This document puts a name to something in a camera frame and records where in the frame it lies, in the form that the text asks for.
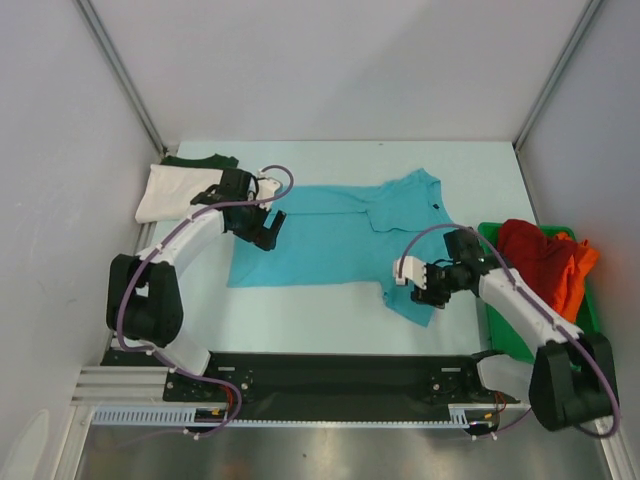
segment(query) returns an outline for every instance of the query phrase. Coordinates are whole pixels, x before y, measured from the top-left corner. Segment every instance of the dark green cloth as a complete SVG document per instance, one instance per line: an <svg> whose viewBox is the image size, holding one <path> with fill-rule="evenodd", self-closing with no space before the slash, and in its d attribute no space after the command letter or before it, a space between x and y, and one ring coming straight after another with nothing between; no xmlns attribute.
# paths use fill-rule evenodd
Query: dark green cloth
<svg viewBox="0 0 640 480"><path fill-rule="evenodd" d="M224 155L218 155L217 153L211 157L201 158L199 160L190 160L188 158L168 155L162 159L160 165L185 168L236 168L238 166L238 159L236 157L225 157Z"/></svg>

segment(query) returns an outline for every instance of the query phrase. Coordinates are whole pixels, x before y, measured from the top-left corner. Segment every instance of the red cloth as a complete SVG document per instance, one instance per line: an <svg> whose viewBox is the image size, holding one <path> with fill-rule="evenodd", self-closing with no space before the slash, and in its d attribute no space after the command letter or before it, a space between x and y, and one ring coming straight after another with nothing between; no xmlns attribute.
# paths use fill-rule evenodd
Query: red cloth
<svg viewBox="0 0 640 480"><path fill-rule="evenodd" d="M598 258L588 242L568 235L547 237L524 220L507 220L498 233L498 250L551 308L575 322L584 296L584 277Z"/></svg>

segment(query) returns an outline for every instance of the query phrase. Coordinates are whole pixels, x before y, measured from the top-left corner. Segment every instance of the white cloth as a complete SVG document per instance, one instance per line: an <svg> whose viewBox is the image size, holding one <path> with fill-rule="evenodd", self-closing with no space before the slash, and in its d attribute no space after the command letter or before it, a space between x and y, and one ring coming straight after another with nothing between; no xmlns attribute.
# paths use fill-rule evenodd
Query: white cloth
<svg viewBox="0 0 640 480"><path fill-rule="evenodd" d="M198 193L218 184L222 170L151 165L147 189L136 211L138 223L179 220Z"/></svg>

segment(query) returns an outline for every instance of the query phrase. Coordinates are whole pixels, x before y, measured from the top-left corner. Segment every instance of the white wall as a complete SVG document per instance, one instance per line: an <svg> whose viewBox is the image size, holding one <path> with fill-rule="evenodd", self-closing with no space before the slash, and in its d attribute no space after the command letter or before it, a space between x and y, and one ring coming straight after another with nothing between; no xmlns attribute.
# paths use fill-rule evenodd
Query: white wall
<svg viewBox="0 0 640 480"><path fill-rule="evenodd" d="M640 452L640 2L607 2L525 144L543 223L602 252L591 275L616 355L627 435Z"/></svg>
<svg viewBox="0 0 640 480"><path fill-rule="evenodd" d="M154 152L70 0L0 2L0 65L0 469L48 408L44 474Z"/></svg>
<svg viewBox="0 0 640 480"><path fill-rule="evenodd" d="M511 141L586 0L94 0L166 143Z"/></svg>

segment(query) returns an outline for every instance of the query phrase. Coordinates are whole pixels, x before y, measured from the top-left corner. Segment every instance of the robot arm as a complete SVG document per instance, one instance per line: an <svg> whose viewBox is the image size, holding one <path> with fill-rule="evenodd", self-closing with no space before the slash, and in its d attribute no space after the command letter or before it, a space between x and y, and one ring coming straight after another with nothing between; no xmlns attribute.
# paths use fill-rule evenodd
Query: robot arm
<svg viewBox="0 0 640 480"><path fill-rule="evenodd" d="M609 341L596 333L585 335L544 303L522 280L517 270L509 271L516 287L493 255L485 255L469 232L456 230L445 236L453 262L440 266L406 257L393 271L398 285L414 284L411 299L416 303L444 308L451 294L471 290L493 306L522 337L535 356L533 366L506 355L489 354L478 362L485 388L502 391L528 401L538 421L555 431L610 415L612 405L593 370L560 334L562 327L596 361L616 397L613 355ZM524 291L537 303L525 299ZM542 311L553 318L553 324Z"/></svg>
<svg viewBox="0 0 640 480"><path fill-rule="evenodd" d="M255 192L250 191L252 184ZM262 174L254 177L243 170L225 169L219 185L198 194L185 216L189 224L151 260L136 285L124 315L125 337L151 345L177 367L202 375L210 354L183 326L178 279L209 243L226 232L263 250L272 250L286 215L278 211L271 225L265 227L271 210L269 201L194 213L221 202L267 200L280 187L280 182ZM121 300L133 273L155 248L146 248L134 256L118 255L112 261L107 299L107 324L111 329L116 329Z"/></svg>

